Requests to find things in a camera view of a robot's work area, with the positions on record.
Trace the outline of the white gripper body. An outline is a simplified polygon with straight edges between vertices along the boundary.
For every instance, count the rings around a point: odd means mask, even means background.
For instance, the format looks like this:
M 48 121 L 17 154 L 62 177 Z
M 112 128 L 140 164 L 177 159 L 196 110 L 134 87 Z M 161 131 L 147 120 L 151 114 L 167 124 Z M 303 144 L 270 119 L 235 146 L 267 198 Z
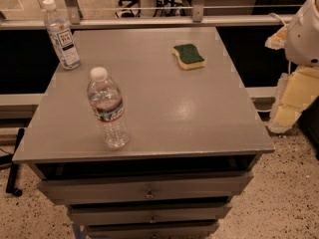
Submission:
M 291 19 L 285 55 L 296 65 L 319 66 L 319 0 L 306 0 Z

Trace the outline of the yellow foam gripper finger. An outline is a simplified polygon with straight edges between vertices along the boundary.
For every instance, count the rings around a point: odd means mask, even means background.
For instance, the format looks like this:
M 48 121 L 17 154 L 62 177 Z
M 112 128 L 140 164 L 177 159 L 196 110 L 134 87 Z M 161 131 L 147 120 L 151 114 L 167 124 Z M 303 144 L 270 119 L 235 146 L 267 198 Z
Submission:
M 298 66 L 290 75 L 283 73 L 277 83 L 268 129 L 274 133 L 285 133 L 292 129 L 318 97 L 318 67 Z
M 286 45 L 287 26 L 281 27 L 276 33 L 268 37 L 265 47 L 273 50 L 284 49 Z

